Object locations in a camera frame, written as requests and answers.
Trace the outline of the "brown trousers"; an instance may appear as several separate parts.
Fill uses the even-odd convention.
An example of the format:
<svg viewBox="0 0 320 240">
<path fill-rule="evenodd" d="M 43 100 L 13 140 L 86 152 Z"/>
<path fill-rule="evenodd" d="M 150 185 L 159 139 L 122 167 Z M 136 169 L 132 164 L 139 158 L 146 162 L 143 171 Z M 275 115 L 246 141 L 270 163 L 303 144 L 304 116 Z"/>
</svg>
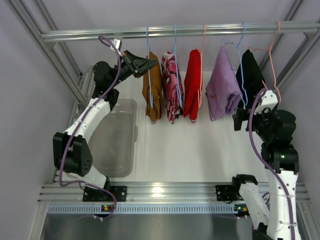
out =
<svg viewBox="0 0 320 240">
<path fill-rule="evenodd" d="M 148 72 L 143 76 L 142 95 L 146 102 L 145 115 L 148 116 L 150 121 L 154 124 L 157 120 L 162 118 L 165 105 L 163 98 L 162 72 L 159 60 L 152 51 L 150 52 L 150 58 L 157 60 L 158 62 L 153 68 L 150 69 L 154 108 L 151 108 L 150 104 Z"/>
</svg>

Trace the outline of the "blue hanger with brown trousers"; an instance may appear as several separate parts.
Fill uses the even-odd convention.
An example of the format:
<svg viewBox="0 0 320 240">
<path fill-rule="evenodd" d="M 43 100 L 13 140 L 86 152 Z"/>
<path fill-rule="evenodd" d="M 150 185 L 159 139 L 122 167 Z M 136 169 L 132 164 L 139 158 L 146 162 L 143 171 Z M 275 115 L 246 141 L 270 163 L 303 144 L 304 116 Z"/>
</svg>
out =
<svg viewBox="0 0 320 240">
<path fill-rule="evenodd" d="M 146 44 L 147 44 L 147 57 L 150 58 L 151 45 L 149 42 L 149 25 L 146 25 Z M 154 108 L 154 95 L 152 92 L 152 81 L 151 81 L 151 68 L 148 70 L 148 83 L 149 83 L 149 97 L 150 97 L 150 106 Z"/>
</svg>

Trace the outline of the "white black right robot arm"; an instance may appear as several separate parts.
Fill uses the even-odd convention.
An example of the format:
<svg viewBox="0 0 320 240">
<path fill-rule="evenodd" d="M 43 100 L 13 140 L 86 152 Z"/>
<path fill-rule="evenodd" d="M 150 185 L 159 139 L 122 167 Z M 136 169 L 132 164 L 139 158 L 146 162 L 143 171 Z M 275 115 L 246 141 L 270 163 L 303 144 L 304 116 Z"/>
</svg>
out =
<svg viewBox="0 0 320 240">
<path fill-rule="evenodd" d="M 232 118 L 235 131 L 248 122 L 251 146 L 266 170 L 269 201 L 261 194 L 256 177 L 249 174 L 237 174 L 231 184 L 217 185 L 217 200 L 227 204 L 245 202 L 239 212 L 241 216 L 250 215 L 254 240 L 301 239 L 296 210 L 299 155 L 291 143 L 297 127 L 295 115 L 276 108 L 256 114 L 240 108 Z"/>
</svg>

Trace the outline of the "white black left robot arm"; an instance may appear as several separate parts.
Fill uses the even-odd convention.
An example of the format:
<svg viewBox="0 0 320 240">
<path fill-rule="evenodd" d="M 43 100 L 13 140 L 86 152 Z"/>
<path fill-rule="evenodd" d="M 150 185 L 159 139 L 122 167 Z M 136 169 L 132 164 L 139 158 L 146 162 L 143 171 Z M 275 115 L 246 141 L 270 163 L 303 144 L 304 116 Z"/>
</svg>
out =
<svg viewBox="0 0 320 240">
<path fill-rule="evenodd" d="M 125 202 L 126 186 L 113 186 L 110 179 L 93 165 L 89 141 L 94 131 L 116 106 L 119 91 L 115 86 L 130 76 L 142 77 L 158 61 L 130 53 L 117 52 L 117 64 L 105 61 L 93 66 L 94 91 L 88 106 L 64 132 L 53 136 L 54 166 L 59 170 L 59 184 L 67 187 L 79 184 L 83 202 Z"/>
</svg>

